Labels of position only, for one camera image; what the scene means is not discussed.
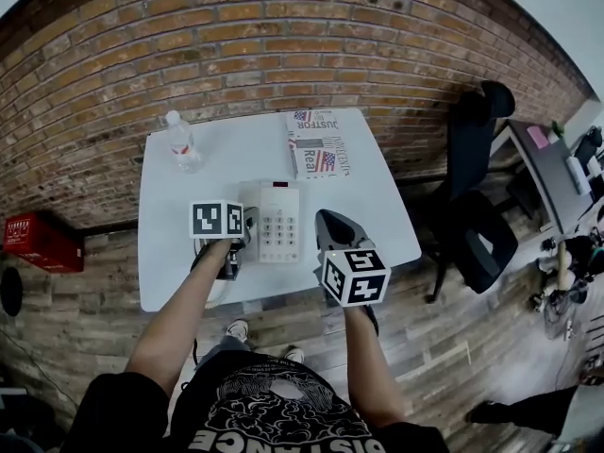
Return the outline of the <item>red box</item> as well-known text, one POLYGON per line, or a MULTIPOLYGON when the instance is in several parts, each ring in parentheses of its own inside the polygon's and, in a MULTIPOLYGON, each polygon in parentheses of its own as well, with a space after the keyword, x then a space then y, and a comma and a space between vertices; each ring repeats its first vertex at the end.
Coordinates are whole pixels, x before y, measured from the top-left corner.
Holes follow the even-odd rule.
POLYGON ((5 222, 3 249, 50 274, 84 270, 81 234, 43 212, 10 217, 5 222))

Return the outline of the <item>clear plastic water bottle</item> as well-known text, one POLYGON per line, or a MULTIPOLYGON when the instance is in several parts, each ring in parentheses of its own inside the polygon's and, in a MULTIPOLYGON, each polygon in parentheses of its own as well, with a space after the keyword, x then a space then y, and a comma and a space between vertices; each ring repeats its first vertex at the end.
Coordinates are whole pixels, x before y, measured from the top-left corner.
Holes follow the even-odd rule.
POLYGON ((178 168, 186 173, 197 173, 203 162, 195 147, 191 125, 176 110, 167 112, 166 122, 170 150, 178 168))

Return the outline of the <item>white square table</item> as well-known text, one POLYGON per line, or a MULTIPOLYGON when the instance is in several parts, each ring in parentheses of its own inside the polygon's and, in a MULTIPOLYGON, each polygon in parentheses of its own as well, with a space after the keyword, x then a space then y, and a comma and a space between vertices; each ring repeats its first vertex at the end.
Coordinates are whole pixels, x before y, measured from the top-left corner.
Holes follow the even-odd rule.
MULTIPOLYGON (((351 164, 348 177, 300 183, 301 257, 295 264, 247 261, 225 301, 237 303, 314 288, 318 265, 316 211, 337 211, 364 228, 390 267, 417 260, 421 249, 403 200, 369 126, 358 109, 337 109, 351 164)), ((189 206, 203 199, 236 201, 247 181, 292 181, 285 116, 260 114, 196 124, 200 171, 182 172, 165 132, 148 136, 138 224, 138 271, 143 310, 157 311, 189 274, 195 257, 189 206)))

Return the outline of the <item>grey top desk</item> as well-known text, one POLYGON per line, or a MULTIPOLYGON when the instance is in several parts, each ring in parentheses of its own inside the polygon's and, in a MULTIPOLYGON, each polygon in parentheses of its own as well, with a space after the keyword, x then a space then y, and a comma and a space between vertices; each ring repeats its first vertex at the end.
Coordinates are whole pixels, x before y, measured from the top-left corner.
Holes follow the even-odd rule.
MULTIPOLYGON (((559 140, 538 149, 526 131, 529 126, 534 124, 506 120, 492 141, 490 154, 494 155, 507 141, 514 144, 545 205, 546 225, 556 228, 561 234, 568 234, 593 204, 593 198, 591 194, 578 194, 566 166, 566 159, 572 155, 565 142, 559 140)), ((550 128, 540 127, 547 136, 550 128)))

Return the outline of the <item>person's right forearm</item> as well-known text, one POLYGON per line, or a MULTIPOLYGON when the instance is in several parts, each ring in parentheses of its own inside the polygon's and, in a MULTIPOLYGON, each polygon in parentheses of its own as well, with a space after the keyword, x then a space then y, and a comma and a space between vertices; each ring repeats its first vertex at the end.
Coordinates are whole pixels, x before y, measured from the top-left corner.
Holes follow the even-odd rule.
POLYGON ((403 401, 374 324, 363 308, 344 308, 347 385, 352 407, 371 426, 405 421, 403 401))

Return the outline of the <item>person's left forearm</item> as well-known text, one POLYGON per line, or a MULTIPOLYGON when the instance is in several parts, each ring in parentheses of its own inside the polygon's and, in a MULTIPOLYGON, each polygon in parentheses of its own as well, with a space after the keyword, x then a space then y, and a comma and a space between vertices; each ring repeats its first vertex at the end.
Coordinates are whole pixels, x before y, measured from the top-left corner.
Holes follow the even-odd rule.
POLYGON ((172 297, 149 321, 128 360, 126 370, 152 379, 171 396, 193 348, 211 288, 231 246, 212 243, 172 297))

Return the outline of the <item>black office chair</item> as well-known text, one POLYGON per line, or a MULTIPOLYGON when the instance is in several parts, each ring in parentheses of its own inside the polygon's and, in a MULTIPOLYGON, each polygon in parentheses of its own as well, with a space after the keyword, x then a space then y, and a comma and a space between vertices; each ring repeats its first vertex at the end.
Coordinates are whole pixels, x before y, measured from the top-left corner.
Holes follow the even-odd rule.
POLYGON ((489 168, 495 124, 515 111, 511 90, 485 80, 481 91, 463 92, 447 114, 447 170, 423 213, 435 242, 424 246, 438 266, 432 294, 437 300, 454 264, 476 294, 487 291, 515 254, 518 241, 496 206, 478 189, 489 168))

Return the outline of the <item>black printed t-shirt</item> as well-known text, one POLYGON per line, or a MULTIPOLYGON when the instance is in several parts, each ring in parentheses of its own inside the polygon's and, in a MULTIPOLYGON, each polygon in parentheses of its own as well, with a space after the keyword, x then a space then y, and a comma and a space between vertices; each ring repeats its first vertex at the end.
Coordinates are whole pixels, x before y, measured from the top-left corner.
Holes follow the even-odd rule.
POLYGON ((248 351, 202 365, 176 406, 152 379, 105 374, 61 453, 449 453, 437 428, 365 423, 297 362, 248 351))

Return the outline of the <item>white box device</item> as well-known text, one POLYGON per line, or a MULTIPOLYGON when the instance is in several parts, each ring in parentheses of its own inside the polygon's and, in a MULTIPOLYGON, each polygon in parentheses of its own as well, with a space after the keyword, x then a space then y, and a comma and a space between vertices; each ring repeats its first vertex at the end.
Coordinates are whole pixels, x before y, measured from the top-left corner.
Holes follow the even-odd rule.
POLYGON ((580 161, 574 157, 568 157, 566 159, 566 166, 572 177, 574 185, 579 195, 584 196, 591 193, 591 186, 589 180, 583 171, 583 167, 580 161))

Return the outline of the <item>person's left shoe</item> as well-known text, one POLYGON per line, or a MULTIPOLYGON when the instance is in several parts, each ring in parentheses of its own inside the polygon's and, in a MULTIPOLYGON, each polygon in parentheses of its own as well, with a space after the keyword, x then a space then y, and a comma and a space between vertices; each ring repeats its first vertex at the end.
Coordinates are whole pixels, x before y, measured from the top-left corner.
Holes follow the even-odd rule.
POLYGON ((248 333, 248 323, 245 320, 238 319, 227 327, 225 335, 227 337, 234 338, 244 344, 248 340, 248 333))

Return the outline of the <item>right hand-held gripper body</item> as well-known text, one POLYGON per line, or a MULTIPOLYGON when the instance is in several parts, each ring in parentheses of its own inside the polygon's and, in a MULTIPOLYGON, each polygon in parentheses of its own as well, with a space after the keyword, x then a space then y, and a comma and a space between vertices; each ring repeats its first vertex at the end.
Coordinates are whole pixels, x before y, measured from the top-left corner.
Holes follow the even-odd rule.
POLYGON ((384 299, 391 268, 375 248, 323 252, 314 274, 330 303, 343 308, 361 307, 379 334, 373 306, 384 299))

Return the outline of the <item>white telephone base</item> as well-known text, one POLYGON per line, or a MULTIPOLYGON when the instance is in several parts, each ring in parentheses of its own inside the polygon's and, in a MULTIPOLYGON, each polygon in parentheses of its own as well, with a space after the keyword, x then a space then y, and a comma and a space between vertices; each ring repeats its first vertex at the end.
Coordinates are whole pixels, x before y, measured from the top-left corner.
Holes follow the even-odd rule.
POLYGON ((300 259, 299 190, 287 181, 260 184, 259 263, 293 264, 300 259))

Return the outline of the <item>small flag print book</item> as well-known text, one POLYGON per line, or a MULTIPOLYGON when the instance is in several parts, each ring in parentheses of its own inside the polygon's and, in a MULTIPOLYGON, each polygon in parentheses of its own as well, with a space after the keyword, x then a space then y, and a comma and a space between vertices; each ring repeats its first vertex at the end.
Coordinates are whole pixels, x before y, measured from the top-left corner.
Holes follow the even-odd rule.
POLYGON ((289 139, 288 145, 298 181, 351 175, 350 160, 341 136, 289 139))

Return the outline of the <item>black round disc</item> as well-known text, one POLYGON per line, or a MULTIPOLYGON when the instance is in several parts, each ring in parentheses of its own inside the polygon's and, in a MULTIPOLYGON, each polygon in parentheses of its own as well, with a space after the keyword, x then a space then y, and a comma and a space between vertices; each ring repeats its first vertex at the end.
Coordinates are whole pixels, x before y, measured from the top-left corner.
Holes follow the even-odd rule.
POLYGON ((0 305, 8 316, 15 317, 21 310, 23 297, 24 287, 19 271, 10 266, 0 277, 0 305))

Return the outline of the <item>grey trousers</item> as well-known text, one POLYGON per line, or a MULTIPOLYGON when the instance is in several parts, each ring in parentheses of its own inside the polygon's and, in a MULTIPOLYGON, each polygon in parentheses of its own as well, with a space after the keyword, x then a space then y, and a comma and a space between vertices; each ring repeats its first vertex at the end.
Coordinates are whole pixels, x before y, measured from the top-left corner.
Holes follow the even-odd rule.
POLYGON ((225 335, 218 345, 214 346, 197 362, 195 370, 199 370, 206 362, 215 357, 217 354, 228 351, 250 352, 251 349, 244 341, 233 336, 225 335))

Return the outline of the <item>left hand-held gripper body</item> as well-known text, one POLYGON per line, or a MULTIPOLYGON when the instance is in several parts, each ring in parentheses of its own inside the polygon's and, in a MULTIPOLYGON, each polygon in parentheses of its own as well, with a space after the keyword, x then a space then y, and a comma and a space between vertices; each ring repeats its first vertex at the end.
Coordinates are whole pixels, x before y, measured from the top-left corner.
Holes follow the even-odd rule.
POLYGON ((239 253, 245 248, 243 212, 243 205, 239 202, 213 200, 191 203, 190 237, 196 246, 191 269, 207 254, 213 243, 230 239, 231 245, 217 279, 237 278, 241 268, 239 253))

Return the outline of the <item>pink notebook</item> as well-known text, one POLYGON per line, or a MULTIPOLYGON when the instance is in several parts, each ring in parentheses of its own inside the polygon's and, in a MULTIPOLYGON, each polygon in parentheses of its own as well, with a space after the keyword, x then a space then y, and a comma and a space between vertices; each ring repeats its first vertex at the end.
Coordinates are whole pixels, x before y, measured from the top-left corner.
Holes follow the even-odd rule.
POLYGON ((538 149, 544 149, 550 145, 548 137, 540 126, 529 126, 526 131, 538 149))

